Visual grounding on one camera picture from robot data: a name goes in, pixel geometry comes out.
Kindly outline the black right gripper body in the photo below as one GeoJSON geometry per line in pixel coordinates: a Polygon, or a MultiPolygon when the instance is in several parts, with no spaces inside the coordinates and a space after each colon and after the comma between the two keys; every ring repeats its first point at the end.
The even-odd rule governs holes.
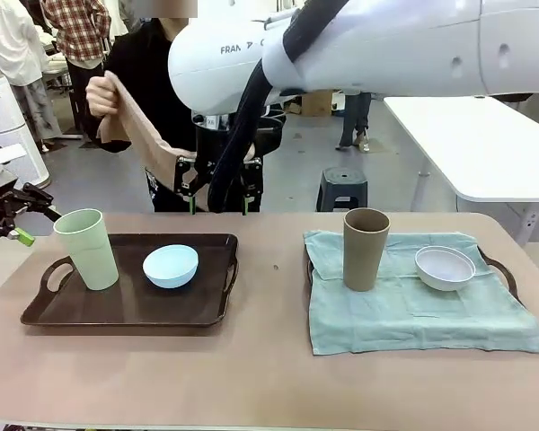
{"type": "MultiPolygon", "coordinates": [[[[224,115],[220,119],[217,130],[206,127],[206,119],[195,115],[192,119],[196,129],[196,158],[194,169],[199,177],[204,177],[210,171],[211,163],[216,163],[223,153],[229,139],[230,128],[234,124],[234,114],[224,115]]],[[[283,131],[283,115],[269,114],[258,122],[255,138],[253,139],[253,158],[263,159],[264,156],[276,151],[281,144],[283,131]]]]}

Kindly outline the person's right hand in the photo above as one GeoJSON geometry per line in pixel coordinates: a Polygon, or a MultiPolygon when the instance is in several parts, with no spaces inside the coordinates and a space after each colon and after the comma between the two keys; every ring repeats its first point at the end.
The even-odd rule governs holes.
{"type": "Polygon", "coordinates": [[[91,114],[101,119],[119,110],[119,93],[108,76],[94,76],[86,86],[86,101],[91,114]]]}

